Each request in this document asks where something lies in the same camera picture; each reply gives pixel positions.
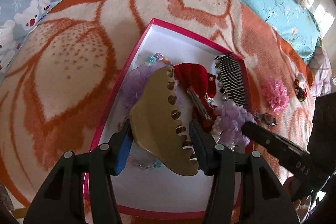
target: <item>blanket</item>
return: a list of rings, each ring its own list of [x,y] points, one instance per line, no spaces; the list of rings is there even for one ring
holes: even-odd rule
[[[281,79],[290,101],[272,131],[307,146],[313,74],[239,1],[63,0],[29,35],[0,86],[0,181],[24,206],[62,153],[89,150],[118,74],[152,18],[191,30],[243,58],[253,110],[271,112],[260,85],[269,76]],[[303,103],[293,85],[299,72],[308,90]],[[263,156],[284,182],[288,172],[267,153]]]

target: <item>white bear print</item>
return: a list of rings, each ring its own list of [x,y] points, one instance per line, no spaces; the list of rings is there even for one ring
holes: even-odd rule
[[[13,41],[14,26],[15,22],[13,20],[7,20],[3,26],[0,26],[0,51],[4,50]]]
[[[38,16],[40,15],[39,9],[37,8],[38,5],[38,0],[32,0],[30,2],[30,7],[25,9],[22,14],[15,14],[15,22],[17,24],[21,24],[24,30],[30,30],[36,25],[38,21]]]
[[[41,13],[47,12],[50,8],[50,3],[53,0],[39,0],[39,6],[41,7]]]
[[[14,50],[10,50],[5,55],[0,55],[0,72],[6,72],[7,66],[15,55]]]

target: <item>pink pom-pom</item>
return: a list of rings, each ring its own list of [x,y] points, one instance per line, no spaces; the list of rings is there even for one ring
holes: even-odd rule
[[[279,79],[273,77],[266,79],[261,84],[261,92],[275,113],[279,113],[288,105],[287,88]]]

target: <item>purple checkered fabric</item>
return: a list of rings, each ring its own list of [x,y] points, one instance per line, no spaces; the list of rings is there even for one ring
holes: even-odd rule
[[[315,82],[311,90],[313,97],[324,96],[331,93],[331,82],[329,70],[331,68],[327,53],[321,48],[316,47],[312,60],[308,67],[315,75]]]

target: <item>hair comb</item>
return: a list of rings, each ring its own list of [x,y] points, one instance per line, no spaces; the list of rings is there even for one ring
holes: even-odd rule
[[[232,57],[231,52],[227,55],[217,56],[215,68],[222,100],[231,99],[238,106],[242,105],[249,111],[250,92],[243,60],[236,60]]]
[[[149,78],[140,100],[129,116],[134,140],[167,168],[182,176],[197,174],[198,163],[189,145],[181,113],[175,105],[174,68],[163,67]]]

